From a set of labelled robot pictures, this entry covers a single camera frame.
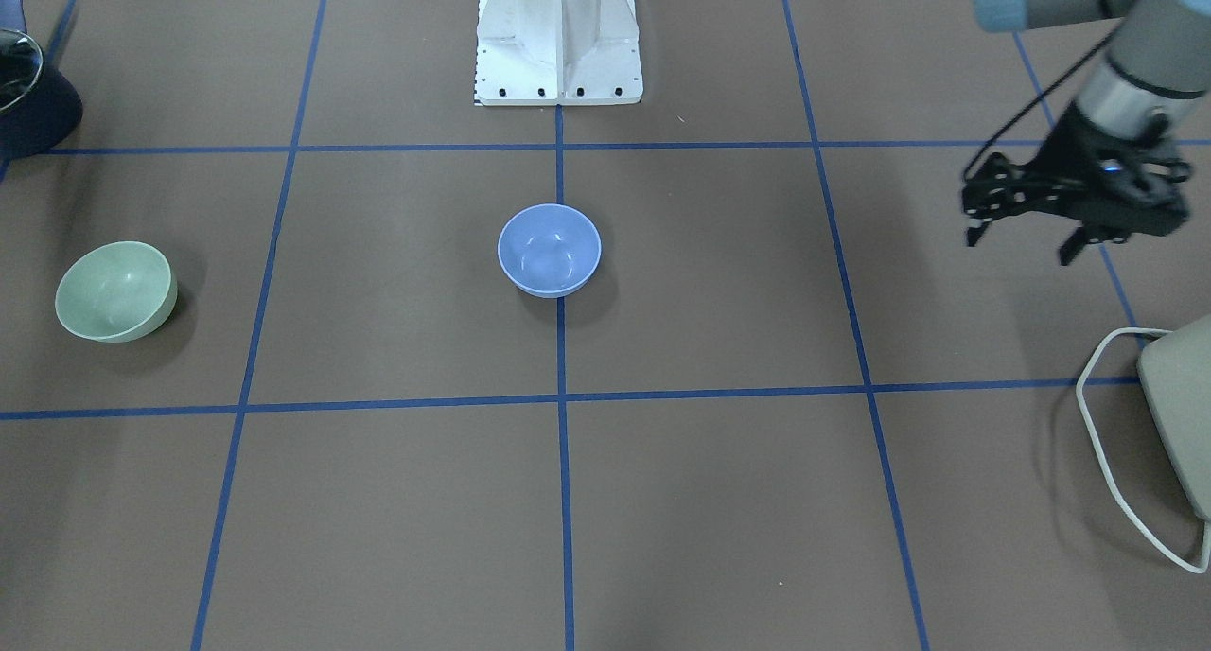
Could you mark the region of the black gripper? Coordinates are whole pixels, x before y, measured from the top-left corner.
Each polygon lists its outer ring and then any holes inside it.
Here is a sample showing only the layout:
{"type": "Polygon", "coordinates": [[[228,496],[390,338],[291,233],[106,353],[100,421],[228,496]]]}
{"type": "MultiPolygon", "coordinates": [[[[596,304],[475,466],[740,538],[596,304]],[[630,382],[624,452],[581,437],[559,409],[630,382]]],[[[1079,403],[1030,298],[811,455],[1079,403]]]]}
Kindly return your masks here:
{"type": "Polygon", "coordinates": [[[1166,237],[1189,220],[1181,186],[1192,175],[1167,113],[1146,113],[1142,132],[1121,139],[1071,106],[1034,159],[1012,163],[983,150],[964,169],[965,244],[974,247],[997,220],[1048,214],[1077,221],[1057,249],[1071,266],[1089,244],[1123,244],[1132,236],[1166,237]]]}

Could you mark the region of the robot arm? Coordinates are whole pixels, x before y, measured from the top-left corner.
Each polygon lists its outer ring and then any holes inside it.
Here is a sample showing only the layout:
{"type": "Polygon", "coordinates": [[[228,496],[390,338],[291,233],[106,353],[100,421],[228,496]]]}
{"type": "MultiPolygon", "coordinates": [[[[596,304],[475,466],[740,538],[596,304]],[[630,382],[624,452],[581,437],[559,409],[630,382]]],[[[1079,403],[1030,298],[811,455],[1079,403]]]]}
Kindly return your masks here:
{"type": "Polygon", "coordinates": [[[987,33],[1112,27],[1068,68],[1091,70],[1032,160],[1012,163],[992,137],[964,168],[966,244],[997,220],[1061,217],[1077,224],[1057,250],[1068,266],[1090,244],[1182,227],[1192,167],[1175,131],[1209,96],[1210,0],[972,0],[972,8],[987,33]]]}

